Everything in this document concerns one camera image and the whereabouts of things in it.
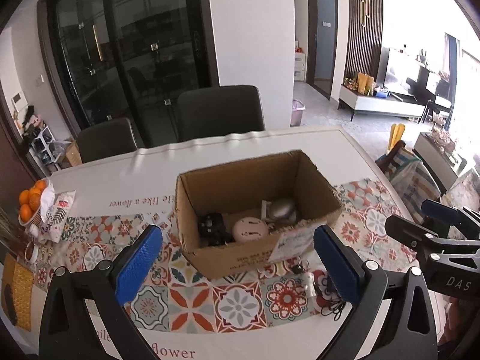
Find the white robot figurine keychain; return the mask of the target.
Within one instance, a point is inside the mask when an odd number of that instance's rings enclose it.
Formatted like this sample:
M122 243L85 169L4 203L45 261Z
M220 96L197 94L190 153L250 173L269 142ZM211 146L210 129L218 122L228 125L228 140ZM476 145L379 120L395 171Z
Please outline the white robot figurine keychain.
M300 279L301 279L302 288L305 292L305 296L316 297L317 296L316 281L312 272L303 272L300 275Z

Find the wooden chair with striped cloth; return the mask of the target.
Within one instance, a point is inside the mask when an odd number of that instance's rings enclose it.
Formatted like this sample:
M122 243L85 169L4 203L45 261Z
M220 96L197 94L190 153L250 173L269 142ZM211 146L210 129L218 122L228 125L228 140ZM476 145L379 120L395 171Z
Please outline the wooden chair with striped cloth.
M389 180L413 221L423 224L426 215L422 212L422 203L427 199L438 202L441 192L422 160L400 140L375 164Z

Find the yellow woven placemat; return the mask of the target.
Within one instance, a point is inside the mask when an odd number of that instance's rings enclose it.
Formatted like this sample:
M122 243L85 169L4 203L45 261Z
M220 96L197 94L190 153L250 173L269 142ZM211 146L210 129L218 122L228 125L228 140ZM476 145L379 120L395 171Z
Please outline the yellow woven placemat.
M1 307L17 328L31 331L32 272L11 254L4 259L1 278Z

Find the patterned tile table mat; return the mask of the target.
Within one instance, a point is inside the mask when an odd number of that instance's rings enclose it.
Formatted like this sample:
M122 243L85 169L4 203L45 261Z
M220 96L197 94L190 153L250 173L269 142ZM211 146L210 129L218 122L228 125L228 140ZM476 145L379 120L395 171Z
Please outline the patterned tile table mat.
M90 271L155 225L162 247L120 299L133 323L162 332L227 333L338 315L338 293L326 286L333 263L312 240L322 225L362 261L387 271L404 272L415 261L412 250L386 234L386 219L400 210L377 180L332 187L319 176L294 175L277 188L233 197L201 193L202 186L181 175L173 195L114 201L103 216L75 215L79 199L62 193L55 235L41 234L33 254L33 283L49 289L57 267Z

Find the white shipping label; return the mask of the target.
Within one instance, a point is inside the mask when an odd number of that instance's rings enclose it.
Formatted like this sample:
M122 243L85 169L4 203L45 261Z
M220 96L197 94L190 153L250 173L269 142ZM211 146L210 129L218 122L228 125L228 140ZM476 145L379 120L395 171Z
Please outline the white shipping label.
M303 254L312 244L313 234L318 227L318 224L313 224L309 227L282 233L268 261L276 263Z

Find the silver oval object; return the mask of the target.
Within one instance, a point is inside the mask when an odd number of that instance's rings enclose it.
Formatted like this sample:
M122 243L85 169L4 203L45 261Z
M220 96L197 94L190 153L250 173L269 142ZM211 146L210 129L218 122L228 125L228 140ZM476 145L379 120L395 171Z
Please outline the silver oval object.
M265 222L295 222L296 206L295 200L290 197L284 197L275 201L263 200L260 210L261 219Z

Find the bowl of oranges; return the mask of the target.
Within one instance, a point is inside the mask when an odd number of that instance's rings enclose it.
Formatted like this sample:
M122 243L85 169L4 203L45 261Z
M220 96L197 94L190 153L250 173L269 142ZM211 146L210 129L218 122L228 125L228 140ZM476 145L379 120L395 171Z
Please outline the bowl of oranges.
M41 224L41 196L48 185L49 180L38 180L30 189L19 194L18 220L22 227Z

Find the white patterned snack bag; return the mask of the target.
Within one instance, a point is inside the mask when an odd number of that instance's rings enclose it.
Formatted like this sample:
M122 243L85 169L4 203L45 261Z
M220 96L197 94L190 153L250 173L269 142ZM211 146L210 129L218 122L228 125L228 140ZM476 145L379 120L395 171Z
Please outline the white patterned snack bag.
M67 217L72 209L76 191L67 191L55 197L53 205L46 213L46 220L41 223L38 241L41 244L51 241L58 243L64 231Z

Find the white low tv console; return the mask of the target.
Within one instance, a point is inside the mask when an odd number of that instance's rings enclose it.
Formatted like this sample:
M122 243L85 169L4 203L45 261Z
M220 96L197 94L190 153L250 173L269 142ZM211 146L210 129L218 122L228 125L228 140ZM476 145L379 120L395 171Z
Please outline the white low tv console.
M372 114L375 116L395 116L419 119L425 111L413 96L401 99L394 94L388 97L374 97L358 94L345 86L341 86L338 100L339 109L348 109L351 112L350 121L357 114Z

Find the pink waste bin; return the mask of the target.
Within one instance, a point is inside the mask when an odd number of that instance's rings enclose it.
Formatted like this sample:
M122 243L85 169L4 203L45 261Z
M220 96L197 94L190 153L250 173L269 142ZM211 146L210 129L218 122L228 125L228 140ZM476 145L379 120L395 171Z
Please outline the pink waste bin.
M291 108L291 116L290 116L291 127L299 127L301 125L305 110L306 110L306 107L300 100L296 100L296 99L292 100L292 108Z

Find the brown cardboard box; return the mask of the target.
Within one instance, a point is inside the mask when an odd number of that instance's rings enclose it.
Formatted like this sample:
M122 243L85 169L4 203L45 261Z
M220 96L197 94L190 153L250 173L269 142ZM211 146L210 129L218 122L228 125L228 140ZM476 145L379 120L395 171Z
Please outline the brown cardboard box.
M228 232L239 219L260 217L263 200L295 200L296 220L265 238L209 246L198 219L221 213ZM248 158L185 172L176 179L176 225L187 261L209 280L262 268L284 232L313 224L332 225L343 205L334 188L301 150Z

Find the black small gadget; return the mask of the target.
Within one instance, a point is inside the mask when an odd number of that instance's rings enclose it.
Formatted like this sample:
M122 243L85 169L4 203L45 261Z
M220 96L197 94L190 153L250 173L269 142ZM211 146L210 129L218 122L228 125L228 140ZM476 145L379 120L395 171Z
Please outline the black small gadget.
M225 227L221 213L210 213L198 219L199 236L209 246L221 246L234 242L233 235Z

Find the black dining chair left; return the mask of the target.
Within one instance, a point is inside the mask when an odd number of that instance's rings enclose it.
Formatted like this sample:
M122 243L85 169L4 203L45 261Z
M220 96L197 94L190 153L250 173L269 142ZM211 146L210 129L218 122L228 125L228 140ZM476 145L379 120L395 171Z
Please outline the black dining chair left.
M138 149L132 125L127 118L112 119L82 130L76 144L84 164Z

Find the dark interior door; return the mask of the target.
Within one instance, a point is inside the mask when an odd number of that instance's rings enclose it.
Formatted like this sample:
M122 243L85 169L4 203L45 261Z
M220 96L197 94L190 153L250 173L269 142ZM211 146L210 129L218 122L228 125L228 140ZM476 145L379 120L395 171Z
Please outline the dark interior door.
M306 82L330 99L338 38L338 0L307 0Z

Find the dark glass cabinet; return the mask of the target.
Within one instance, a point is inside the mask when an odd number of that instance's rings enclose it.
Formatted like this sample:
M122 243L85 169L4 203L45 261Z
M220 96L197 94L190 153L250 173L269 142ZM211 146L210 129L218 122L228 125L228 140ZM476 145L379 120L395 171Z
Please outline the dark glass cabinet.
M73 135L126 118L142 146L178 142L179 96L219 83L209 0L39 0L37 22Z

